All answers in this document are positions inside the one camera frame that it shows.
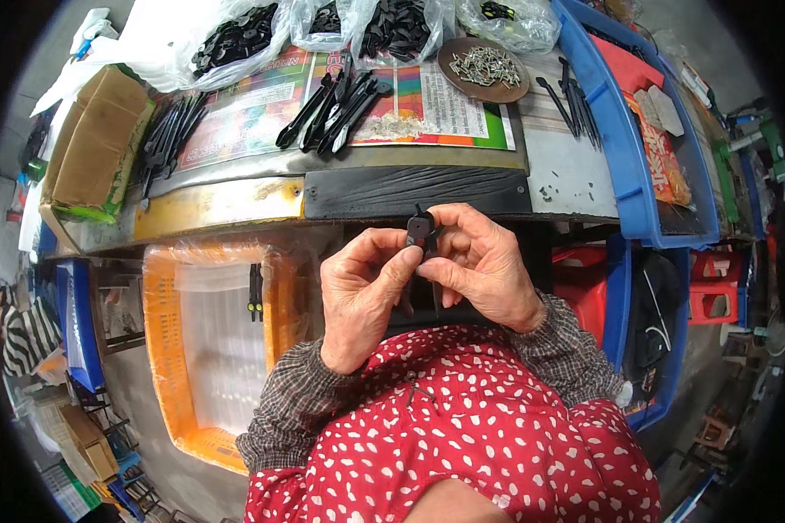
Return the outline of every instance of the orange plastic crate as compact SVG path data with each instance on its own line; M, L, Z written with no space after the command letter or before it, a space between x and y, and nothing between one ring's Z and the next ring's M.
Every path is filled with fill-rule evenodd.
M154 389L172 443L188 455L247 475L235 436L222 428L200 428L192 402L181 330L180 292L175 267L180 264L263 264L265 361L268 372L296 342L295 267L266 245L213 243L161 246L147 250L143 263L146 342Z

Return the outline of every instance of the person's left hand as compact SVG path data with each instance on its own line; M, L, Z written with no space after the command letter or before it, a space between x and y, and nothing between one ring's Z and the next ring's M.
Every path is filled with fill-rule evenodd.
M422 249L403 248L407 231L368 228L320 266L324 364L352 374L375 351L390 312L422 261Z

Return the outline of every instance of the red plastic stool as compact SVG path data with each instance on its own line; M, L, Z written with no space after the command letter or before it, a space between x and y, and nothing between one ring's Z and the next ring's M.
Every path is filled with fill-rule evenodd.
M605 246L570 248L553 253L553 293L570 305L578 326L596 336L602 348L608 290Z
M689 325L712 325L738 321L738 280L742 276L744 257L741 253L705 250L694 252L689 285ZM719 275L716 264L727 265L727 274ZM727 297L727 313L713 316L712 306L720 296Z

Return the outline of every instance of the round wooden tray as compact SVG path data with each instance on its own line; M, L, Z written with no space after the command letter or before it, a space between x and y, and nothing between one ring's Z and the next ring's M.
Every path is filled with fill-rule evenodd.
M507 88L503 83L496 82L488 87L475 84L473 82L464 82L456 73L451 70L449 64L454 61L454 53L462 56L471 51L471 47L491 47L501 51L505 51L515 63L517 75L521 77L521 84L517 87ZM529 91L529 74L526 72L526 67L521 63L511 51L506 50L503 46L495 44L491 40L484 40L477 37L462 37L448 40L440 48L437 59L440 63L442 74L448 81L457 89L461 90L469 98L479 99L484 102L492 104L510 104L522 99Z

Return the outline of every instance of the table surface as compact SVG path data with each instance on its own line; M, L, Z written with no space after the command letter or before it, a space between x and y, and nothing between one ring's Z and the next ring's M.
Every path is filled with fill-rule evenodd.
M557 85L559 56L556 48L549 54L519 58L532 78L543 76ZM562 102L567 105L563 96ZM686 109L697 120L697 108L687 104ZM344 157L328 160L298 150L249 156L181 173L172 178L174 186L155 183L146 209L138 192L129 191L114 225L66 224L66 229L85 253L93 254L175 237L250 230L268 222L299 222L304 221L302 173L407 165L521 168L528 172L530 218L616 223L616 199L604 152L595 151L586 137L573 138L545 89L532 83L510 115L513 152L410 145L351 147ZM712 155L705 157L712 162ZM56 256L71 254L58 246Z

